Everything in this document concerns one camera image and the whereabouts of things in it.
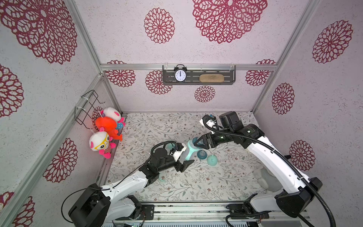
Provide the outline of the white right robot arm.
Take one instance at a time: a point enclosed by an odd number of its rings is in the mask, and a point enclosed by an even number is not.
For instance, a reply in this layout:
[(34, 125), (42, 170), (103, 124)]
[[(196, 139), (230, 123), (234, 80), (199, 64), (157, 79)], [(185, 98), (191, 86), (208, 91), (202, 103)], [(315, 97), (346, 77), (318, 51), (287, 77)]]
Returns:
[(248, 198), (247, 204), (256, 214), (282, 211), (287, 216), (296, 218), (314, 198), (324, 208), (327, 207), (319, 195), (321, 180), (316, 177), (310, 178), (296, 168), (270, 143), (258, 126), (244, 126), (234, 111), (220, 115), (219, 119), (220, 125), (213, 115), (203, 116), (201, 124), (210, 132), (188, 145), (177, 145), (173, 150), (173, 156), (190, 161), (197, 149), (210, 149), (223, 143), (234, 142), (256, 156), (281, 185), (276, 193), (253, 195)]

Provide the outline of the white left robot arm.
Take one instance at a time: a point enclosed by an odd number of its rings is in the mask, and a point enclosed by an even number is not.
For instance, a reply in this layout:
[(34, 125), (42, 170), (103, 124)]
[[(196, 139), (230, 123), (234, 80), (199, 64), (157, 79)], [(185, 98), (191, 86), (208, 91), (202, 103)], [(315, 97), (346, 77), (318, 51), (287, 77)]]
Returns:
[(175, 168), (184, 172), (192, 161), (181, 163), (184, 143), (166, 141), (152, 147), (149, 158), (122, 180), (109, 185), (96, 183), (81, 189), (82, 195), (68, 212), (68, 222), (76, 227), (100, 227), (118, 218), (137, 218), (142, 205), (132, 195), (153, 184), (161, 171)]

